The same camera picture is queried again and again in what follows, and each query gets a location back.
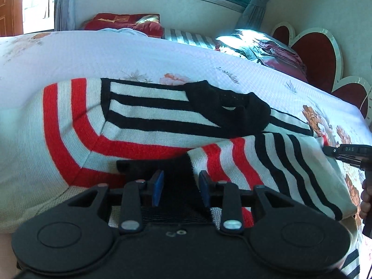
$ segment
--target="door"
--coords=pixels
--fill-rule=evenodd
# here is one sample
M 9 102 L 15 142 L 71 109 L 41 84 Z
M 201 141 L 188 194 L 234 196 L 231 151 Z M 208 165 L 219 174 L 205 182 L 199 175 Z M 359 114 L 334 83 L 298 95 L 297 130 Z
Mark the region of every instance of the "door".
M 22 0 L 0 0 L 0 37 L 23 34 Z

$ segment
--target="floral bedspread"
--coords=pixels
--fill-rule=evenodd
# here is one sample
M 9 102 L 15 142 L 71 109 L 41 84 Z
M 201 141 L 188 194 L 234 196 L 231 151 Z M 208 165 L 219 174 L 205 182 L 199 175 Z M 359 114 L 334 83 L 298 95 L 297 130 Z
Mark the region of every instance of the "floral bedspread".
M 181 85 L 208 80 L 237 93 L 255 92 L 272 108 L 307 120 L 331 146 L 372 145 L 359 110 L 281 72 L 217 51 L 166 40 L 96 31 L 62 31 L 0 38 L 0 112 L 19 108 L 48 84 L 77 77 Z M 364 173 L 339 162 L 356 206 Z M 360 276 L 372 262 L 372 240 L 359 229 Z

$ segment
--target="curtain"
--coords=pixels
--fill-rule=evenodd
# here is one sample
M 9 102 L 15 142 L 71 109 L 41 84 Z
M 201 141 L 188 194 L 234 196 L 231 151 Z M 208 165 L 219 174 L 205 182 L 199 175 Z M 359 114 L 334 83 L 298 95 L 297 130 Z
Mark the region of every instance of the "curtain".
M 75 0 L 55 0 L 54 31 L 75 30 Z
M 268 0 L 251 0 L 238 20 L 236 28 L 258 30 L 266 11 Z

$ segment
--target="black collar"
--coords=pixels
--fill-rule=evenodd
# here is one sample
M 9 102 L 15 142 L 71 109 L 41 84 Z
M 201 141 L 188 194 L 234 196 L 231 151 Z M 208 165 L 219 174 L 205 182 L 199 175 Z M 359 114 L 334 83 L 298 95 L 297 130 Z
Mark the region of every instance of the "black collar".
M 194 110 L 226 129 L 230 138 L 260 133 L 269 123 L 270 106 L 253 92 L 222 90 L 208 81 L 186 83 L 183 88 Z

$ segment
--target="black device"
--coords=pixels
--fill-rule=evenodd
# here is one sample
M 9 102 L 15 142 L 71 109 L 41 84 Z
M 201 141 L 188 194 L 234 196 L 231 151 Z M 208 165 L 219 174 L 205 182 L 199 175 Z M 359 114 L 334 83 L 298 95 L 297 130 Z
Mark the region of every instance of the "black device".
M 28 220 L 12 237 L 22 269 L 16 278 L 347 278 L 338 269 L 350 247 L 347 230 L 265 186 L 239 190 L 202 171 L 205 208 L 222 208 L 219 229 L 144 223 L 141 207 L 161 205 L 163 181 L 158 170 L 122 189 L 100 184 Z M 112 206 L 121 206 L 119 228 L 108 225 Z M 243 227 L 243 206 L 251 207 L 251 228 Z
M 341 144 L 338 148 L 323 147 L 325 155 L 334 157 L 344 163 L 365 171 L 367 186 L 372 186 L 372 146 Z M 372 212 L 367 214 L 363 220 L 364 228 L 362 233 L 372 238 Z

